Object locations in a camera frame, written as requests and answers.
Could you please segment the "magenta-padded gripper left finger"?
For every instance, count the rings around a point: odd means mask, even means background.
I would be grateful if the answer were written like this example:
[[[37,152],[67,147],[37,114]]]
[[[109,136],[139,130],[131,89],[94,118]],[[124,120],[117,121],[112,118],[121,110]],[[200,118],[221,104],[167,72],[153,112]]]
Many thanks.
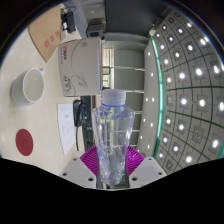
[[[97,187],[98,156],[95,146],[86,152],[76,151],[60,177],[84,188]]]

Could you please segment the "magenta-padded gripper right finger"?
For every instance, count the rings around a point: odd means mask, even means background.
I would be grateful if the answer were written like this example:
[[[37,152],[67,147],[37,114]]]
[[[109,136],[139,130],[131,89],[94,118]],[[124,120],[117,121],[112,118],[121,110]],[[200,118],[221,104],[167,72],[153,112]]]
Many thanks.
[[[144,157],[132,147],[127,149],[126,173],[130,188],[140,188],[166,176],[153,157]]]

